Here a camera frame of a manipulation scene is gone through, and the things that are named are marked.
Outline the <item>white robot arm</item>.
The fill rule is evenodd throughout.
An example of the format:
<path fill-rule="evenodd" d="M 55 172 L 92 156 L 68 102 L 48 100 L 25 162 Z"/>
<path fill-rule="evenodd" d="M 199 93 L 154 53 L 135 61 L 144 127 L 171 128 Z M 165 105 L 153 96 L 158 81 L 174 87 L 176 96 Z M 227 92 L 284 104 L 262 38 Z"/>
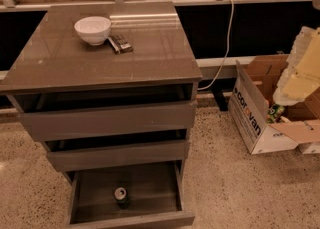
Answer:
<path fill-rule="evenodd" d="M 312 0 L 314 9 L 320 9 L 320 0 Z M 296 36 L 286 60 L 273 101 L 282 106 L 304 102 L 320 87 L 320 28 L 303 26 Z"/>

